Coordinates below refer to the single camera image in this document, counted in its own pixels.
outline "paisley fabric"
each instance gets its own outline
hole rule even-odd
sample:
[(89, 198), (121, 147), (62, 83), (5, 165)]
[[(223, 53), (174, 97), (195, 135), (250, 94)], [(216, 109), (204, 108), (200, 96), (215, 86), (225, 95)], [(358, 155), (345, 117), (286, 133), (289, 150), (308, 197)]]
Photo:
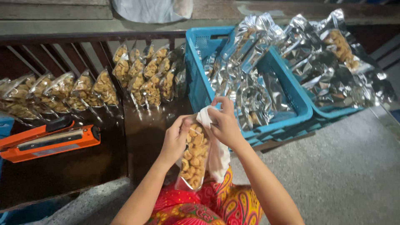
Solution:
[(222, 183), (206, 175), (198, 192), (164, 187), (158, 196), (149, 225), (257, 225), (263, 211), (249, 185), (234, 185), (229, 168)]

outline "concrete floor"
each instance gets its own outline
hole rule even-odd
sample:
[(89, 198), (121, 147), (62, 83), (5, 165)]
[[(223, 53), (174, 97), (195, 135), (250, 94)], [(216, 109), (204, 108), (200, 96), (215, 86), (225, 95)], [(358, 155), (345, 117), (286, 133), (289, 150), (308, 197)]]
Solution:
[[(308, 225), (400, 221), (400, 145), (368, 109), (313, 137), (258, 155), (288, 190)], [(237, 158), (231, 166), (234, 183), (248, 184)], [(109, 224), (132, 191), (128, 179), (91, 188), (34, 224)], [(261, 224), (268, 224), (265, 217)]]

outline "blue basket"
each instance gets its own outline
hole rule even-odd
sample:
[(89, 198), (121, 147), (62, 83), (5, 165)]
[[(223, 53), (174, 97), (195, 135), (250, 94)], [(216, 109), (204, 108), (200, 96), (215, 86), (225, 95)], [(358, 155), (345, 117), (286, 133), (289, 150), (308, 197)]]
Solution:
[(307, 133), (316, 131), (323, 127), (326, 127), (334, 122), (342, 120), (349, 115), (352, 115), (358, 111), (363, 110), (364, 108), (336, 108), (332, 109), (331, 112), (324, 112), (320, 110), (313, 101), (308, 97), (304, 88), (301, 87), (300, 83), (296, 80), (295, 76), (293, 75), (292, 71), (288, 68), (285, 61), (281, 59), (280, 55), (278, 54), (275, 47), (270, 49), (270, 52), (274, 57), (277, 59), (279, 67), (283, 70), (287, 76), (291, 77), (292, 80), (295, 80), (296, 89), (299, 90), (300, 95), (302, 95), (307, 104), (311, 105), (313, 109), (312, 118), (308, 121), (301, 123), (300, 125), (293, 126), (288, 128), (286, 133), (282, 133), (275, 137), (277, 141), (286, 141), (288, 139), (299, 137), (305, 135)]
[[(186, 71), (188, 73), (189, 99), (193, 111), (199, 112), (202, 108), (209, 105), (214, 99), (215, 92), (211, 89), (210, 83), (205, 75), (202, 62), (196, 52), (195, 46), (200, 51), (202, 58), (210, 56), (217, 48), (222, 48), (228, 34), (233, 30), (233, 26), (191, 28), (186, 32)], [(305, 102), (307, 96), (299, 93), (298, 82), (291, 76), (287, 76), (281, 68), (282, 61), (277, 54), (267, 53), (258, 63), (259, 72), (266, 72), (272, 69), (275, 71), (283, 90), (297, 113), (297, 116), (284, 121), (272, 123), (268, 126), (258, 127), (252, 131), (244, 132), (243, 136), (252, 145), (260, 145), (269, 139), (276, 139), (280, 134), (287, 131), (287, 128), (309, 120), (312, 117), (312, 108)]]

